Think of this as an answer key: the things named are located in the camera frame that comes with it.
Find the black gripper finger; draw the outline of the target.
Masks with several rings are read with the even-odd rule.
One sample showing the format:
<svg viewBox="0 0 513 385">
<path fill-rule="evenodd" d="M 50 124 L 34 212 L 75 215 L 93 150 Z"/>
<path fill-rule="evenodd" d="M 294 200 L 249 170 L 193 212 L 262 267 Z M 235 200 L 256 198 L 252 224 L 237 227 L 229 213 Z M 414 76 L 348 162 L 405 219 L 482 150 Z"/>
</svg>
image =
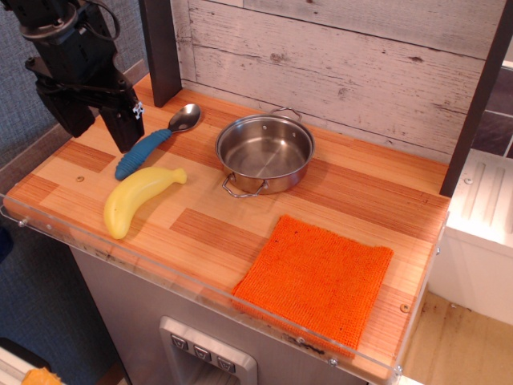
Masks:
<svg viewBox="0 0 513 385">
<path fill-rule="evenodd" d="M 46 89 L 41 84 L 36 90 L 45 107 L 73 137 L 80 137 L 95 122 L 90 108 L 66 91 Z"/>
<path fill-rule="evenodd" d="M 121 153 L 129 152 L 144 135 L 143 104 L 136 102 L 134 107 L 101 107 L 103 118 L 112 139 Z"/>
</svg>

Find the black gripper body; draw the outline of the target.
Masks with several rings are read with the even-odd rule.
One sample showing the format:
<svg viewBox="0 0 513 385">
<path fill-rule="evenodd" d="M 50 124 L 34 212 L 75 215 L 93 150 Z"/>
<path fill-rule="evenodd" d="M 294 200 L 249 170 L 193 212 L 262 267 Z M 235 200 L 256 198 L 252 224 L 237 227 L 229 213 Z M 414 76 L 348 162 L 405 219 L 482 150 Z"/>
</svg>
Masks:
<svg viewBox="0 0 513 385">
<path fill-rule="evenodd" d="M 26 61 L 36 89 L 48 108 L 137 108 L 130 82 L 117 70 L 114 30 L 103 19 L 32 19 L 25 39 L 39 56 Z"/>
</svg>

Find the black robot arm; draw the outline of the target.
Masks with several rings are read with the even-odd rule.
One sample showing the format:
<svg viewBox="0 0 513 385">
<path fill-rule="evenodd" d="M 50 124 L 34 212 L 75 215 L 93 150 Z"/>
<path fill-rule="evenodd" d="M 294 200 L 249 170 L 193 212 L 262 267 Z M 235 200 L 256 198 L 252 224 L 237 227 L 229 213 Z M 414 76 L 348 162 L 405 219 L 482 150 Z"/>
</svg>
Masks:
<svg viewBox="0 0 513 385">
<path fill-rule="evenodd" d="M 143 108 L 132 83 L 115 66 L 115 40 L 101 1 L 4 1 L 24 39 L 38 52 L 25 63 L 49 112 L 73 137 L 94 122 L 98 110 L 117 148 L 128 152 L 143 136 Z"/>
</svg>

